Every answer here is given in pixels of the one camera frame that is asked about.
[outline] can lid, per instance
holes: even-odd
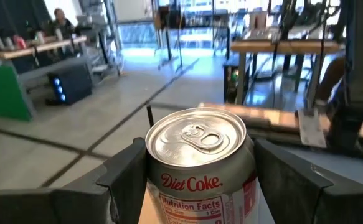
[[[194,167],[231,155],[245,136],[246,127],[238,116],[217,108],[192,108],[158,121],[145,141],[148,152],[160,162]]]

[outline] diet coke can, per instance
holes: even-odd
[[[253,142],[243,121],[216,108],[178,111],[146,136],[148,189],[160,222],[256,224]]]

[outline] gray floor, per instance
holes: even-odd
[[[42,108],[30,123],[0,118],[0,189],[61,187],[92,170],[133,138],[145,137],[149,124],[143,105],[147,100],[157,105],[155,121],[177,107],[223,103],[222,56],[187,54],[178,73],[179,60],[158,70],[159,62],[160,57],[152,55],[127,57],[121,78],[107,79],[92,96],[73,106]],[[302,104],[304,83],[299,94],[292,89],[281,78],[258,83],[247,104],[271,107],[275,96],[277,102],[283,99],[280,108],[294,110]]]

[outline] diet coke logo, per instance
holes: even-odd
[[[203,176],[202,180],[199,180],[197,177],[190,177],[186,180],[178,180],[177,178],[173,178],[170,174],[162,174],[162,186],[168,187],[173,190],[187,190],[191,192],[195,191],[204,191],[215,189],[217,187],[223,186],[223,183],[220,183],[218,177],[207,177]]]

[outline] pull tab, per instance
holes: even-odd
[[[216,137],[216,142],[212,144],[205,144],[204,139],[208,138],[209,136]],[[181,138],[189,144],[192,144],[194,147],[200,150],[200,152],[208,153],[208,151],[210,152],[210,150],[216,149],[223,143],[224,135],[210,127],[204,126],[202,124],[196,124],[184,128],[181,133]]]

